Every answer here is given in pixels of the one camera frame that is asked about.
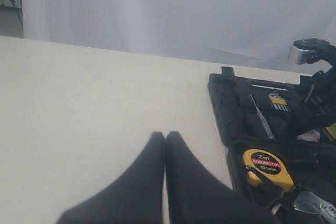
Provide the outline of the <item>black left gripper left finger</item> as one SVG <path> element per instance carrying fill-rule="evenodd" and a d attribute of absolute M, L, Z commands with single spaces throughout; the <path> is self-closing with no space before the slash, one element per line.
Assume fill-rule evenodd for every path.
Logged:
<path fill-rule="evenodd" d="M 165 137 L 153 132 L 134 162 L 109 186 L 66 210 L 58 223 L 163 223 Z"/>

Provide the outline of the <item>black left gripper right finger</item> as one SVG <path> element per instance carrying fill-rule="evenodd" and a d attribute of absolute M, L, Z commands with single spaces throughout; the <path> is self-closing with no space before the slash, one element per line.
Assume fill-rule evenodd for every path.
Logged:
<path fill-rule="evenodd" d="M 170 223 L 280 222 L 213 176 L 177 131 L 165 140 L 165 170 Z"/>

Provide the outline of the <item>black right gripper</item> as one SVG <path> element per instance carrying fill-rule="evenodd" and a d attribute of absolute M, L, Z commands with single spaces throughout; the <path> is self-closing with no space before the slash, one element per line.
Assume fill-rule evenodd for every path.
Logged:
<path fill-rule="evenodd" d="M 328 124 L 328 119 L 335 119 L 335 48 L 323 51 L 321 60 L 331 68 L 311 76 L 301 110 L 291 111 L 287 130 L 293 136 L 321 128 Z"/>

